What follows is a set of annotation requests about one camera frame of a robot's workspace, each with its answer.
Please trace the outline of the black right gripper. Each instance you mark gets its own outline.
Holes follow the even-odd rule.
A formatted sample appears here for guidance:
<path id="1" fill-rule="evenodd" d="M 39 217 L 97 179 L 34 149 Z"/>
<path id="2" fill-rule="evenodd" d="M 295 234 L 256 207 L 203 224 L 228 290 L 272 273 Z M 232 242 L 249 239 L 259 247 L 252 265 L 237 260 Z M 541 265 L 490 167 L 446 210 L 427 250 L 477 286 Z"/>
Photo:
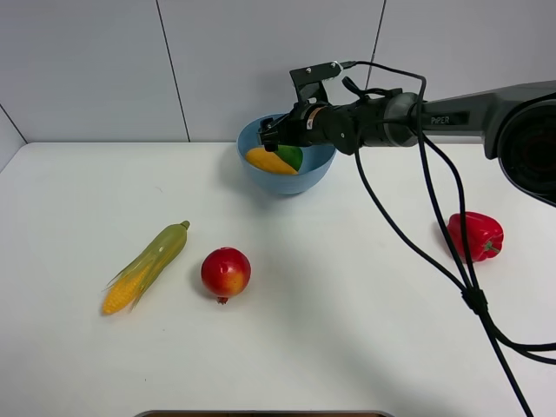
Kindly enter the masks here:
<path id="1" fill-rule="evenodd" d="M 263 118 L 258 139 L 267 151 L 275 151 L 279 145 L 331 145 L 342 154 L 352 155 L 354 119 L 347 106 L 296 104 L 286 115 Z"/>

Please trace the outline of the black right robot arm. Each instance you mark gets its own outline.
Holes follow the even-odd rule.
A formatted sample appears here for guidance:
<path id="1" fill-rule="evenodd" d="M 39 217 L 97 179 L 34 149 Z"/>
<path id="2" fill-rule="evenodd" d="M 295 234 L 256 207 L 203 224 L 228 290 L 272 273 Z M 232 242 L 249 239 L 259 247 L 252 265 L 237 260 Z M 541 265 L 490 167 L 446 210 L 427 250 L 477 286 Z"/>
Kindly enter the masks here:
<path id="1" fill-rule="evenodd" d="M 297 103 L 260 123 L 266 149 L 328 144 L 345 155 L 361 147 L 412 147 L 426 136 L 476 136 L 485 157 L 498 160 L 525 194 L 555 203 L 555 83 L 524 83 L 422 101 L 402 89 L 362 91 L 357 101 Z"/>

